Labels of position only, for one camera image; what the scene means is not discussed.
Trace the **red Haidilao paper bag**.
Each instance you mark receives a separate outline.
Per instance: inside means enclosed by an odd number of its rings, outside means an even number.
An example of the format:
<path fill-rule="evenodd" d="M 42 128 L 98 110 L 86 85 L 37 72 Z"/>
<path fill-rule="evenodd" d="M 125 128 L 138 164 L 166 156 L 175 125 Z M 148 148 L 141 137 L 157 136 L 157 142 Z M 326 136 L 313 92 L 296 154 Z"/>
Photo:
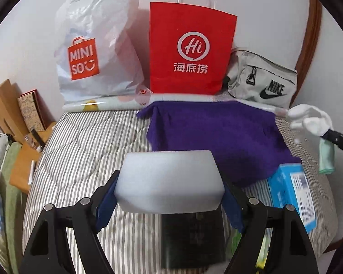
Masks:
<path fill-rule="evenodd" d="M 208 7 L 151 2 L 150 89 L 214 95 L 222 88 L 237 16 Z"/>

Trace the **blue tissue pack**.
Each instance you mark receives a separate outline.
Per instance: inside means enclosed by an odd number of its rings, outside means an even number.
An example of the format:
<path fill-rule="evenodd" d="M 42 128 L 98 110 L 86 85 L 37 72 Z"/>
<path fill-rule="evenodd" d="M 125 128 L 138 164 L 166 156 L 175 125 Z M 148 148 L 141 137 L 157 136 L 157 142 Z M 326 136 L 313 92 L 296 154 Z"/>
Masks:
<path fill-rule="evenodd" d="M 277 171 L 268 178 L 274 207 L 283 208 L 287 204 L 295 207 L 310 233 L 316 227 L 314 201 L 304 169 L 300 163 L 279 165 Z"/>

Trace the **white sponge block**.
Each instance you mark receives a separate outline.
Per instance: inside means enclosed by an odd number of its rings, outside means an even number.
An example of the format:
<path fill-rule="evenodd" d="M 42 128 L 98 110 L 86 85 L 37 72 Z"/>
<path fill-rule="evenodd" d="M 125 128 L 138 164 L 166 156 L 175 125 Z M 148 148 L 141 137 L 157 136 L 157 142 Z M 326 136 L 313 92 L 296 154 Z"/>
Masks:
<path fill-rule="evenodd" d="M 128 153 L 115 187 L 119 206 L 130 213 L 213 211 L 223 194 L 209 150 Z"/>

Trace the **yellow mesh pouch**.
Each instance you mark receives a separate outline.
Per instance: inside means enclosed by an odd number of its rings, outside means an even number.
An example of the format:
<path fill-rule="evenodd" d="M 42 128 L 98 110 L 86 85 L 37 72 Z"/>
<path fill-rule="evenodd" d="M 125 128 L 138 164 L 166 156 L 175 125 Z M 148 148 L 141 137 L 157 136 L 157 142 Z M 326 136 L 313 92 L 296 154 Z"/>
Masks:
<path fill-rule="evenodd" d="M 269 246 L 270 246 L 271 238 L 267 235 L 263 237 L 263 241 L 261 244 L 260 253 L 258 255 L 256 268 L 258 270 L 262 270 L 265 267 L 266 260 L 268 258 Z"/>

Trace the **purple towel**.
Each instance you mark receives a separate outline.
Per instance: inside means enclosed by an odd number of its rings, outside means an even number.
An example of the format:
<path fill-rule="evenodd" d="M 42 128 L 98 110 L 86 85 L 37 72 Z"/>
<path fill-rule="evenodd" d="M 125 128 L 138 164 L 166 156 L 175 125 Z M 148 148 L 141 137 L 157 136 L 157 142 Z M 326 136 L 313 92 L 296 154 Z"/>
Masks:
<path fill-rule="evenodd" d="M 239 187 L 272 176 L 291 154 L 273 113 L 237 101 L 157 101 L 138 112 L 149 119 L 154 152 L 209 150 L 221 174 Z"/>

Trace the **wooden headboard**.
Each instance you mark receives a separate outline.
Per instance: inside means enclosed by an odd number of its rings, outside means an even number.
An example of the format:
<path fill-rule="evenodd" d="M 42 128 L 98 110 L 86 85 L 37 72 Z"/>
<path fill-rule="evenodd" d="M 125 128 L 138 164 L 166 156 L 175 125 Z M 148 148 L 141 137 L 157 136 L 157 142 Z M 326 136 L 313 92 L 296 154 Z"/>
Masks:
<path fill-rule="evenodd" d="M 0 84 L 0 133 L 11 135 L 15 141 L 25 144 L 28 128 L 21 115 L 16 90 L 7 79 Z"/>

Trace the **white Miniso plastic bag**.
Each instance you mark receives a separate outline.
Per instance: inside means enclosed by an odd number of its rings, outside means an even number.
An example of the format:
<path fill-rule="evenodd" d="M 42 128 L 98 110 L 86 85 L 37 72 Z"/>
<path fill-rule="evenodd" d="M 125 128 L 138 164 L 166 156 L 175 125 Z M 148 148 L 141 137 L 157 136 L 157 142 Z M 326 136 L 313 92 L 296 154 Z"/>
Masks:
<path fill-rule="evenodd" d="M 56 12 L 56 69 L 65 103 L 145 91 L 128 36 L 139 0 L 66 0 Z"/>

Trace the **brown door frame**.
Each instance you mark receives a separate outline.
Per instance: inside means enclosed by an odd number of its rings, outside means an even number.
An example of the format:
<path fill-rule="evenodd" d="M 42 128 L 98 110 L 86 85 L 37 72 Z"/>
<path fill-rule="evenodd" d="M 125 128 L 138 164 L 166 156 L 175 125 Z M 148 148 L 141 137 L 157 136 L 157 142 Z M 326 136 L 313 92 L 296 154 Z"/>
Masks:
<path fill-rule="evenodd" d="M 308 70 L 311 66 L 319 40 L 322 23 L 322 4 L 319 0 L 309 0 L 307 26 L 300 55 L 295 69 L 297 71 L 297 88 L 291 99 L 291 105 L 304 84 Z"/>

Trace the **rolled patterned paper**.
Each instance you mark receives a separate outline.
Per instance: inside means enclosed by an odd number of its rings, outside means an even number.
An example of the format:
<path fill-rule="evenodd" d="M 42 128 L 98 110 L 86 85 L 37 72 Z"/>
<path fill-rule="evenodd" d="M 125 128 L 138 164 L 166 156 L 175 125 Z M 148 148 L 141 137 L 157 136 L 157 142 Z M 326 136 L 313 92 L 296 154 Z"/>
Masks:
<path fill-rule="evenodd" d="M 86 111 L 121 111 L 121 110 L 141 110 L 156 101 L 189 101 L 189 102 L 224 102 L 238 101 L 245 105 L 258 108 L 285 118 L 287 109 L 273 105 L 257 103 L 253 101 L 240 100 L 226 95 L 195 95 L 178 93 L 146 93 L 142 95 L 120 95 L 112 97 L 101 97 L 92 100 L 84 100 L 75 103 L 65 104 L 62 109 L 68 113 L 78 113 Z"/>

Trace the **patterned notebook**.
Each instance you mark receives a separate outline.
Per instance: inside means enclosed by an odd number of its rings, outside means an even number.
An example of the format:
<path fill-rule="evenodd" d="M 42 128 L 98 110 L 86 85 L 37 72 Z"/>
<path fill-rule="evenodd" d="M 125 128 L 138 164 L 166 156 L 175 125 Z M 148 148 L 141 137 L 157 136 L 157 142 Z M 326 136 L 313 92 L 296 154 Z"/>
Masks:
<path fill-rule="evenodd" d="M 29 131 L 44 132 L 48 125 L 41 110 L 37 89 L 28 91 L 18 97 L 18 105 L 24 123 Z"/>

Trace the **wooden bedside shelf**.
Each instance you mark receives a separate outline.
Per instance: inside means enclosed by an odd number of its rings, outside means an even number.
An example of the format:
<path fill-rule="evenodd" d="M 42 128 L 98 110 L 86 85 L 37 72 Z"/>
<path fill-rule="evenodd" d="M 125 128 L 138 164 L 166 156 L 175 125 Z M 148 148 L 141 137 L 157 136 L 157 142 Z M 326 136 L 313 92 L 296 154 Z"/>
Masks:
<path fill-rule="evenodd" d="M 37 162 L 41 158 L 41 154 L 31 148 L 25 140 L 22 140 L 20 143 L 22 144 L 22 147 L 11 170 L 9 183 L 23 193 L 28 194 L 30 189 L 28 180 L 31 162 Z"/>

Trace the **white and green glove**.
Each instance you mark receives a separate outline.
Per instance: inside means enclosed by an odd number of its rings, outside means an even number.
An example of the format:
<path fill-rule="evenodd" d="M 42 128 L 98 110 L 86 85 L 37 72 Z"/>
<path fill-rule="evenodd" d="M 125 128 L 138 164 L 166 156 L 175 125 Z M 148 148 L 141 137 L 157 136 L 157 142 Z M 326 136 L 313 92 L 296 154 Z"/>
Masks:
<path fill-rule="evenodd" d="M 335 146 L 323 138 L 328 130 L 333 130 L 330 116 L 316 106 L 300 104 L 289 109 L 287 117 L 291 121 L 291 129 L 303 130 L 320 137 L 319 173 L 332 174 L 335 171 Z"/>

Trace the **striped mattress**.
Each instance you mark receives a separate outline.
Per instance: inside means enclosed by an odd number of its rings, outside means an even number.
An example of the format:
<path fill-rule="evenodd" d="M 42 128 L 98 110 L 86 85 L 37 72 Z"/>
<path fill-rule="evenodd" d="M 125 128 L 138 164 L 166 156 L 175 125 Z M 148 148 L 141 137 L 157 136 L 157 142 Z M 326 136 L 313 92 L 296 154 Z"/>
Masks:
<path fill-rule="evenodd" d="M 149 120 L 135 111 L 66 113 L 57 122 L 37 163 L 23 219 L 27 243 L 42 209 L 74 205 L 106 184 L 129 152 L 148 152 Z M 319 156 L 283 118 L 276 125 L 291 154 L 302 160 L 315 207 L 316 227 L 309 233 L 321 256 L 338 229 L 335 202 L 327 177 L 319 173 Z M 98 239 L 116 273 L 163 273 L 160 265 L 160 217 L 126 213 L 116 208 Z"/>

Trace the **grey Nike bag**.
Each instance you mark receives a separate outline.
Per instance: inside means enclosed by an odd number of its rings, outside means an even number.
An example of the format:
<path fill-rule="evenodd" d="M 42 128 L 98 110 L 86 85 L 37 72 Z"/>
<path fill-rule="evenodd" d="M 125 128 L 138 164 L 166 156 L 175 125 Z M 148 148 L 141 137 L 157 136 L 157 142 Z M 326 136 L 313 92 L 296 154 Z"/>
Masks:
<path fill-rule="evenodd" d="M 227 91 L 241 100 L 287 109 L 297 88 L 297 71 L 245 48 L 232 50 Z"/>

